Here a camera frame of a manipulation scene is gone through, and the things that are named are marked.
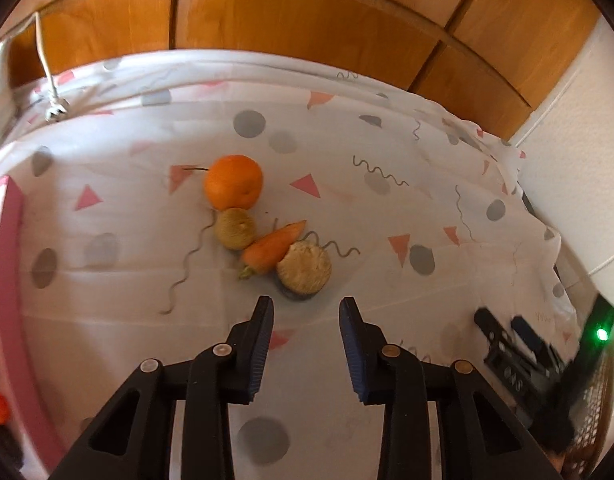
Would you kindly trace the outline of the pink rimmed cardboard box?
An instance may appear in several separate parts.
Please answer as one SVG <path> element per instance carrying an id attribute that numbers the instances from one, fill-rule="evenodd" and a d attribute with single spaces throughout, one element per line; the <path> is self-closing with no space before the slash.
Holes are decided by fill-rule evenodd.
<path id="1" fill-rule="evenodd" d="M 0 370 L 14 420 L 45 474 L 65 448 L 44 407 L 27 349 L 19 290 L 19 231 L 24 196 L 9 176 L 0 178 Z"/>

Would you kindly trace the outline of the white ceramic electric kettle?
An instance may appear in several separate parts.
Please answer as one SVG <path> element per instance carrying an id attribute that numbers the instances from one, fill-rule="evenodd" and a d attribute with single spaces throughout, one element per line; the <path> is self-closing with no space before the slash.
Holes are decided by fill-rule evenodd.
<path id="1" fill-rule="evenodd" d="M 5 96 L 11 92 L 10 69 L 8 68 L 10 50 L 11 40 L 0 41 L 0 96 Z"/>

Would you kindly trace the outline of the small orange carrot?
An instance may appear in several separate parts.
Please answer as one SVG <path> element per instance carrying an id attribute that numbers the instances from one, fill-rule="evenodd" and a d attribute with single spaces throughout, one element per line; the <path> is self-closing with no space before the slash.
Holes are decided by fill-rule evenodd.
<path id="1" fill-rule="evenodd" d="M 298 221 L 277 229 L 256 240 L 241 253 L 242 269 L 240 280 L 254 275 L 266 275 L 285 257 L 292 244 L 298 241 L 304 231 L 306 221 Z"/>

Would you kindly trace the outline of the patterned white tablecloth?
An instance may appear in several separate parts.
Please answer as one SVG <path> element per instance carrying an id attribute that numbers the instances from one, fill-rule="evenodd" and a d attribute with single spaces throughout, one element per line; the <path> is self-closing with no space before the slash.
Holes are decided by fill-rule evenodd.
<path id="1" fill-rule="evenodd" d="M 523 316 L 564 359 L 576 313 L 554 272 L 561 237 L 525 207 L 525 154 L 443 107 L 335 68 L 262 54 L 161 52 L 58 77 L 45 119 L 22 89 L 0 179 L 22 192 L 19 291 L 50 438 L 82 434 L 142 361 L 194 358 L 275 303 L 260 393 L 230 411 L 241 479 L 371 479 L 382 412 L 355 396 L 337 311 L 356 299 L 419 359 L 481 365 L 480 307 Z M 304 222 L 332 274 L 287 299 L 240 278 L 203 184 L 227 155 L 255 160 L 259 234 Z"/>

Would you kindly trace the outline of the orange tangerine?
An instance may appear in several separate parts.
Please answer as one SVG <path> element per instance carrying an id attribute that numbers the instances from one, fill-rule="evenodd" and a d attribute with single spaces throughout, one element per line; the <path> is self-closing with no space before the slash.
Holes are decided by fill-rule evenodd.
<path id="1" fill-rule="evenodd" d="M 263 186 L 263 170 L 254 159 L 244 155 L 218 158 L 207 170 L 203 182 L 208 202 L 219 211 L 253 208 Z"/>

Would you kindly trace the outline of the black perforated chair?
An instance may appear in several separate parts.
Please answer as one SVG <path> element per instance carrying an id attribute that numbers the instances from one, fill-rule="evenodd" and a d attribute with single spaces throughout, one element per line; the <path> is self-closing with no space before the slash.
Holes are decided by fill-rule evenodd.
<path id="1" fill-rule="evenodd" d="M 564 479 L 587 479 L 592 474 L 607 442 L 613 407 L 614 344 L 610 344 L 576 407 L 575 438 L 561 470 Z"/>

